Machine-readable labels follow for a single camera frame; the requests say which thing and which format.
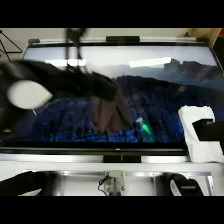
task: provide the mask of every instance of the tripod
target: tripod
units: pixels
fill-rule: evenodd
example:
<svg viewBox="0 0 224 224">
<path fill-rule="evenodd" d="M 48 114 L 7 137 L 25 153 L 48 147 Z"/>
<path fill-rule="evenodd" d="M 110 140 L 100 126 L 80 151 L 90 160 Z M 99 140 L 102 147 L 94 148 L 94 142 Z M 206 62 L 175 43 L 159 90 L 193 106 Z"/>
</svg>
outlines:
<svg viewBox="0 0 224 224">
<path fill-rule="evenodd" d="M 3 48 L 3 50 L 0 49 L 0 51 L 6 54 L 6 56 L 7 56 L 7 58 L 8 58 L 9 61 L 11 61 L 11 60 L 10 60 L 8 54 L 15 54 L 15 53 L 22 53 L 22 52 L 23 52 L 23 51 L 22 51 L 22 50 L 21 50 L 21 49 L 20 49 L 20 48 L 19 48 L 19 47 L 12 41 L 12 40 L 10 40 L 10 39 L 3 33 L 2 30 L 0 30 L 0 34 L 2 34 L 2 35 L 3 35 L 5 38 L 7 38 L 7 39 L 8 39 L 14 46 L 16 46 L 16 47 L 19 49 L 19 51 L 6 51 L 4 45 L 3 45 L 2 41 L 1 41 L 1 38 L 0 38 L 0 44 L 2 45 L 2 48 Z"/>
</svg>

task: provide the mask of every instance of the white oval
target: white oval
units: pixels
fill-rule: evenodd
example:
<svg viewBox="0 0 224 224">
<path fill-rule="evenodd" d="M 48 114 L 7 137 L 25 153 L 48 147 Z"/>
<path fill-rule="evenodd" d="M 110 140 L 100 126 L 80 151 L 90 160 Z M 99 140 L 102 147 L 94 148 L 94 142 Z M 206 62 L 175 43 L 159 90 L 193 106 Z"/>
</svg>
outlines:
<svg viewBox="0 0 224 224">
<path fill-rule="evenodd" d="M 22 80 L 13 83 L 7 92 L 9 101 L 22 109 L 36 109 L 44 105 L 52 94 L 39 83 Z"/>
</svg>

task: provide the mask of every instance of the display screen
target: display screen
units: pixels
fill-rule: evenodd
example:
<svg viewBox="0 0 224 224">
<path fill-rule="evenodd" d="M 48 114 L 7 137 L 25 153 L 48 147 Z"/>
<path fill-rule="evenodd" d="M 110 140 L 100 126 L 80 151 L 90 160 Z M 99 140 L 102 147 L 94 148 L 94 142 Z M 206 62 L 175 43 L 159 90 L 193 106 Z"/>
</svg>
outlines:
<svg viewBox="0 0 224 224">
<path fill-rule="evenodd" d="M 115 80 L 127 102 L 131 127 L 108 134 L 93 124 L 91 98 L 66 97 L 28 111 L 11 139 L 27 142 L 184 143 L 178 110 L 210 106 L 224 120 L 224 79 L 207 46 L 83 46 L 82 66 Z M 70 63 L 76 50 L 70 48 Z M 36 46 L 24 59 L 64 69 L 65 47 Z"/>
</svg>

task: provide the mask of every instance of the screen bezel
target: screen bezel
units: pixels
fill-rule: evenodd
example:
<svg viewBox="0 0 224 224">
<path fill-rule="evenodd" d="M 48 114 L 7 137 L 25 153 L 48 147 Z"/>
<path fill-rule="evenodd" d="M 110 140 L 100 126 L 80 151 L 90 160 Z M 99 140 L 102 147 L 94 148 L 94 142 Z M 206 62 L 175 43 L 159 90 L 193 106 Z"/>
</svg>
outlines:
<svg viewBox="0 0 224 224">
<path fill-rule="evenodd" d="M 72 43 L 38 43 L 29 44 L 29 48 L 72 47 Z M 215 52 L 207 43 L 202 42 L 85 42 L 81 46 L 195 46 L 208 47 L 223 74 Z M 57 155 L 160 155 L 185 156 L 186 143 L 68 143 L 68 142 L 7 142 L 0 147 L 2 153 L 22 154 L 57 154 Z"/>
</svg>

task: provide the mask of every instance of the white wall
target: white wall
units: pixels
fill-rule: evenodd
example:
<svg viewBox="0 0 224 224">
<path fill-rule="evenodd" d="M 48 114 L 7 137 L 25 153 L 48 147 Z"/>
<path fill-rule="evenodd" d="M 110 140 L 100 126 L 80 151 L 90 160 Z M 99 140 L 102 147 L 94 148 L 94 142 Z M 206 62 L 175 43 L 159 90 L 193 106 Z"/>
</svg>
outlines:
<svg viewBox="0 0 224 224">
<path fill-rule="evenodd" d="M 183 35 L 188 28 L 91 28 L 87 37 L 105 37 L 114 36 L 132 36 L 138 35 L 142 37 L 177 37 Z M 4 34 L 15 42 L 21 49 L 29 39 L 32 38 L 64 38 L 65 28 L 0 28 Z M 7 51 L 14 51 L 16 48 L 2 35 L 2 42 Z M 21 54 L 10 54 L 10 58 L 20 58 Z"/>
</svg>

